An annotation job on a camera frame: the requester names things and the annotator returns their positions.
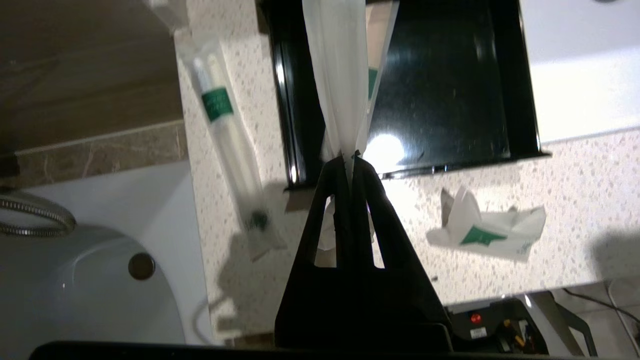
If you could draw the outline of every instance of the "metal hose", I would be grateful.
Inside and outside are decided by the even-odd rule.
[[[76,228],[76,219],[67,209],[49,200],[16,190],[0,191],[0,209],[34,215],[57,226],[21,226],[8,224],[0,218],[0,234],[48,238],[64,236]]]

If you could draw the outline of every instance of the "packaged toothbrush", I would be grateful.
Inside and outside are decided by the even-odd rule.
[[[252,261],[271,249],[282,249],[262,192],[262,182],[244,124],[240,119],[224,55],[217,38],[179,48],[191,72],[208,120],[209,134],[218,151],[228,189],[249,241]]]

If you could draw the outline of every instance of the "green label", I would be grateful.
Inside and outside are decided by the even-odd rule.
[[[234,113],[231,101],[229,101],[229,94],[225,88],[217,88],[202,94],[202,104],[204,104],[204,110],[207,112],[210,122],[214,122],[224,114]]]
[[[472,226],[471,230],[469,230],[465,238],[462,239],[460,245],[469,245],[476,243],[488,247],[489,244],[491,244],[491,241],[504,240],[506,238],[506,236],[490,233],[488,231],[484,231],[478,229],[475,226]]]
[[[378,70],[372,67],[369,68],[369,100],[373,96],[373,87],[376,86],[376,77],[378,77]]]

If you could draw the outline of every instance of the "wooden surface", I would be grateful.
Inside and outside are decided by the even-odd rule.
[[[182,118],[173,39],[141,1],[8,1],[0,13],[3,152]]]

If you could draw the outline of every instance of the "marble wall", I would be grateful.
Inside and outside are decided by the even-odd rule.
[[[181,120],[16,155],[20,174],[0,178],[0,186],[28,188],[188,158]]]

